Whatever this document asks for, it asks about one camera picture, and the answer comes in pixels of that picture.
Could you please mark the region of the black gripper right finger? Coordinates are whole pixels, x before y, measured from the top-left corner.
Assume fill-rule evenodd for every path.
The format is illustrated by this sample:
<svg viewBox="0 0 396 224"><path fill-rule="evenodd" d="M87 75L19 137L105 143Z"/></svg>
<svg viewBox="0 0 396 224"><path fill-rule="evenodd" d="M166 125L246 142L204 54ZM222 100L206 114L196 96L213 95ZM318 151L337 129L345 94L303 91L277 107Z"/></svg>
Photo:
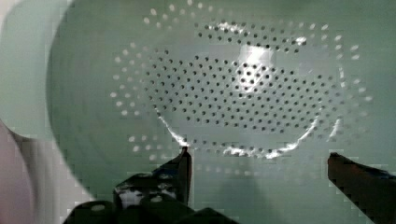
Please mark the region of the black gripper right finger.
<svg viewBox="0 0 396 224"><path fill-rule="evenodd" d="M395 224L394 175L336 152L330 154L327 164L329 180L374 224Z"/></svg>

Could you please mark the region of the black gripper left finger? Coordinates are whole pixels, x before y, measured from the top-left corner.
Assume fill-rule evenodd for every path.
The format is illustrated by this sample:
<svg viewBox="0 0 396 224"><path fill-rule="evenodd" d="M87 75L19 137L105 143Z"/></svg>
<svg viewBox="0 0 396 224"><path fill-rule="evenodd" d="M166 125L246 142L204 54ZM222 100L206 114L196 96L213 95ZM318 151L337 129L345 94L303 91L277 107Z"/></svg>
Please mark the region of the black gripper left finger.
<svg viewBox="0 0 396 224"><path fill-rule="evenodd" d="M138 206L148 197L167 195L187 203L191 189L192 157L188 147L182 147L172 160L148 173L139 173L120 182L113 189L117 208Z"/></svg>

